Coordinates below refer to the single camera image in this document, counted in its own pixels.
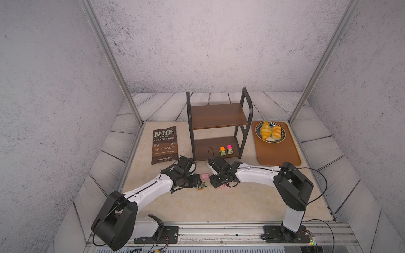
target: blue patterned plate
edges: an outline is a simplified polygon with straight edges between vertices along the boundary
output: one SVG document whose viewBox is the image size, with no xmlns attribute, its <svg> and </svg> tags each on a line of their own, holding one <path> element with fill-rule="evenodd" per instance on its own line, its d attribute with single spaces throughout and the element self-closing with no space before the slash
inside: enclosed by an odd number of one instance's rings
<svg viewBox="0 0 405 253">
<path fill-rule="evenodd" d="M 281 127 L 281 139 L 279 139 L 279 140 L 272 140 L 272 139 L 271 139 L 271 135 L 270 135 L 270 137 L 268 137 L 267 140 L 263 140 L 263 139 L 262 139 L 262 134 L 260 133 L 260 128 L 262 127 L 262 125 L 263 125 L 264 122 L 265 122 L 265 121 L 262 121 L 262 122 L 260 122 L 259 124 L 257 124 L 257 126 L 256 126 L 256 134 L 257 134 L 257 136 L 258 136 L 262 141 L 265 141 L 265 142 L 268 142 L 268 143 L 279 143 L 279 142 L 282 142 L 282 141 L 286 138 L 286 132 L 284 131 L 284 129 L 282 128 L 282 126 L 280 126 L 280 125 L 277 124 L 277 123 L 268 121 L 268 123 L 269 123 L 271 129 L 273 129 L 273 126 L 275 126 L 275 125 L 278 125 L 279 127 Z"/>
</svg>

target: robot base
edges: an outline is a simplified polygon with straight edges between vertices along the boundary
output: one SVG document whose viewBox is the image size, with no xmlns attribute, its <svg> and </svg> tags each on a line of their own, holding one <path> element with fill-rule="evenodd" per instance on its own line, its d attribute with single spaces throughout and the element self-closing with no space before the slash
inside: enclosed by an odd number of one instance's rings
<svg viewBox="0 0 405 253">
<path fill-rule="evenodd" d="M 164 226 L 163 233 L 166 234 L 169 238 L 169 244 L 176 244 L 177 237 L 179 236 L 179 227 L 178 226 Z M 134 244 L 153 244 L 153 237 L 140 237 L 134 239 Z M 155 244 L 166 244 L 166 239 L 162 236 Z"/>
<path fill-rule="evenodd" d="M 262 235 L 262 239 L 266 243 L 313 243 L 312 237 L 305 231 L 305 226 L 300 226 L 296 233 L 283 229 L 283 225 L 263 226 L 263 229 L 264 234 Z"/>
</svg>

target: white robotic arm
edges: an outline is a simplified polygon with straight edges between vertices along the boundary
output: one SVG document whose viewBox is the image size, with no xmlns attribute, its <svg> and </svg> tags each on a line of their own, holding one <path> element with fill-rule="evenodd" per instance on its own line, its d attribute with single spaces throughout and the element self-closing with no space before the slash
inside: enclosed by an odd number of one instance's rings
<svg viewBox="0 0 405 253">
<path fill-rule="evenodd" d="M 265 167 L 234 162 L 230 165 L 221 157 L 216 157 L 208 161 L 208 165 L 214 173 L 210 182 L 215 188 L 222 184 L 229 186 L 230 182 L 253 182 L 277 188 L 287 205 L 282 226 L 292 233 L 298 232 L 313 184 L 292 164 Z"/>
<path fill-rule="evenodd" d="M 130 239 L 153 236 L 156 240 L 160 239 L 162 231 L 158 229 L 163 228 L 164 223 L 153 215 L 141 218 L 136 215 L 164 193 L 199 187 L 201 179 L 200 175 L 193 174 L 195 168 L 196 163 L 192 158 L 180 156 L 177 164 L 162 170 L 141 187 L 124 194 L 117 191 L 111 193 L 94 220 L 92 231 L 114 251 L 122 248 Z"/>
<path fill-rule="evenodd" d="M 236 170 L 236 177 L 241 182 L 253 182 L 275 187 L 274 177 L 278 175 L 280 166 L 263 167 L 241 164 Z M 303 220 L 305 211 L 297 211 L 291 207 L 286 207 L 286 213 L 283 219 L 285 228 L 297 232 Z"/>
<path fill-rule="evenodd" d="M 276 187 L 287 204 L 281 231 L 294 237 L 301 230 L 300 225 L 311 195 L 313 184 L 292 164 L 264 167 L 251 166 L 241 162 L 232 165 L 220 157 L 208 161 L 214 175 L 210 183 L 217 188 L 230 182 L 255 182 Z M 183 188 L 197 188 L 201 185 L 200 175 L 193 174 L 196 163 L 192 158 L 180 156 L 150 182 L 124 194 L 111 193 L 92 225 L 92 231 L 112 250 L 122 248 L 130 239 L 153 237 L 159 240 L 164 223 L 153 215 L 137 218 L 146 205 L 160 195 Z"/>
</svg>

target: wooden shelf board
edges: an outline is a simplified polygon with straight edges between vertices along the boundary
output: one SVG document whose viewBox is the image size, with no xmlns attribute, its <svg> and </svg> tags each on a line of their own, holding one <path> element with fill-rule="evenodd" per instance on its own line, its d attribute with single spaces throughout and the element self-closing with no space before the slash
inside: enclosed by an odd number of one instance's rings
<svg viewBox="0 0 405 253">
<path fill-rule="evenodd" d="M 232 146 L 233 154 L 228 154 L 221 156 L 222 158 L 231 158 L 231 157 L 238 157 L 239 152 L 238 152 L 238 147 L 235 142 L 235 137 L 233 136 L 225 136 L 225 137 L 218 137 L 218 138 L 209 138 L 209 139 L 200 139 L 200 140 L 195 140 L 195 148 L 196 148 L 196 161 L 206 161 L 209 159 L 209 155 L 212 157 L 212 150 L 214 151 L 215 157 L 220 156 L 220 148 L 221 146 L 225 147 L 225 152 L 226 152 L 226 147 L 228 145 Z"/>
<path fill-rule="evenodd" d="M 247 125 L 240 103 L 192 106 L 191 117 L 194 130 Z"/>
</svg>

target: pink object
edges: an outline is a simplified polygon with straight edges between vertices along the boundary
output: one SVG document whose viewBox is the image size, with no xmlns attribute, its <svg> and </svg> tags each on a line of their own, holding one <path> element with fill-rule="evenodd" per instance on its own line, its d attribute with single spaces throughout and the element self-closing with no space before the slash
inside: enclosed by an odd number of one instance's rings
<svg viewBox="0 0 405 253">
<path fill-rule="evenodd" d="M 221 185 L 221 186 L 219 186 L 218 188 L 229 188 L 228 186 L 226 186 L 226 184 L 223 184 L 223 185 Z"/>
<path fill-rule="evenodd" d="M 201 180 L 205 181 L 207 179 L 209 179 L 209 175 L 207 173 L 202 173 L 201 174 Z"/>
</svg>

